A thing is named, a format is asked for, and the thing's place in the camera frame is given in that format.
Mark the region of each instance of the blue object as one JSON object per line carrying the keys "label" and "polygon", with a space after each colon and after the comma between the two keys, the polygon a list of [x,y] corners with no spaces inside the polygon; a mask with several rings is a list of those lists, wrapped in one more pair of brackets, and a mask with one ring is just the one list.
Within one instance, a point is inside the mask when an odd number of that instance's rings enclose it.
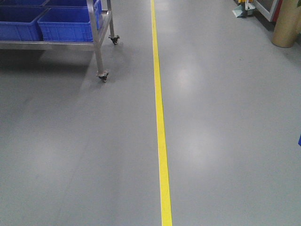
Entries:
{"label": "blue object", "polygon": [[47,0],[3,0],[3,6],[43,6]]}
{"label": "blue object", "polygon": [[0,40],[40,41],[37,20],[45,8],[0,7]]}
{"label": "blue object", "polygon": [[[95,11],[99,14],[102,11],[102,5],[100,0],[93,0]],[[87,0],[49,0],[45,7],[87,7]]]}
{"label": "blue object", "polygon": [[51,8],[38,24],[44,41],[93,41],[86,8]]}
{"label": "blue object", "polygon": [[[100,29],[99,16],[102,13],[101,0],[93,0],[97,29]],[[49,8],[87,8],[87,0],[49,0],[45,5]]]}

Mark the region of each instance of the metal shelf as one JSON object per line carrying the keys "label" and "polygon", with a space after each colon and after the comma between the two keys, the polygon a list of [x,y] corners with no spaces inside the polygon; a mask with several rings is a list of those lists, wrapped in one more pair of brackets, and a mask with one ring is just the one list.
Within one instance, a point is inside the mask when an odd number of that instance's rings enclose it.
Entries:
{"label": "metal shelf", "polygon": [[103,25],[100,30],[97,30],[95,10],[93,0],[87,0],[89,11],[91,30],[93,34],[93,42],[57,42],[57,41],[0,41],[0,49],[33,49],[33,50],[83,50],[94,51],[96,55],[98,72],[97,76],[103,81],[107,81],[108,70],[103,68],[101,56],[101,45],[105,38],[106,32],[110,27],[110,38],[114,44],[117,44],[119,36],[114,33],[113,15],[111,9],[111,0],[107,0],[107,10],[102,11],[100,20],[103,20]]}

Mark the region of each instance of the metal frame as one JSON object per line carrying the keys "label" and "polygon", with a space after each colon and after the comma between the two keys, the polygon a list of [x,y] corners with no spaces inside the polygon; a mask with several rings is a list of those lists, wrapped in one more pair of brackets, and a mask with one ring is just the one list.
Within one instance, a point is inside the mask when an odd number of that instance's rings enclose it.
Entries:
{"label": "metal frame", "polygon": [[110,26],[110,38],[115,37],[111,0],[107,0],[107,10],[102,10],[103,25],[97,29],[93,0],[87,0],[93,42],[52,42],[52,41],[0,41],[0,49],[33,49],[33,50],[83,50],[94,51],[97,62],[97,76],[106,81],[108,71],[104,70],[101,45]]}
{"label": "metal frame", "polygon": [[265,7],[263,7],[262,4],[260,4],[260,2],[258,0],[253,1],[253,4],[259,10],[259,12],[261,12],[261,14],[263,14],[264,17],[270,22],[273,21],[278,3],[279,3],[279,0],[274,0],[273,4],[272,4],[272,7],[271,7],[271,10],[268,11]]}

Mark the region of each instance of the door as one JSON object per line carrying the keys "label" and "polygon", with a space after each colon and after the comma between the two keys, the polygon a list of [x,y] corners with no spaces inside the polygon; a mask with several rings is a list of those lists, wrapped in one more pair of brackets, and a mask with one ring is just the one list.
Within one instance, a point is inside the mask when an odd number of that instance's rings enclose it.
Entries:
{"label": "door", "polygon": [[279,0],[254,0],[253,4],[268,21],[272,21],[278,6],[278,2]]}

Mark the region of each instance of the gray floor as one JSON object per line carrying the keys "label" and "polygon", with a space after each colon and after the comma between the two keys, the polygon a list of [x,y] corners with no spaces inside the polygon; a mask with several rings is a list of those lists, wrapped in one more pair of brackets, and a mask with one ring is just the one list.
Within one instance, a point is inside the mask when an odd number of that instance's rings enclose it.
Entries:
{"label": "gray floor", "polygon": [[[175,226],[300,226],[301,47],[232,0],[156,0]],[[149,0],[121,43],[0,50],[0,226],[159,226]]]}
{"label": "gray floor", "polygon": [[0,51],[0,226],[160,225],[151,4],[113,4],[106,84],[92,52]]}
{"label": "gray floor", "polygon": [[227,1],[157,1],[175,226],[301,225],[301,48]]}

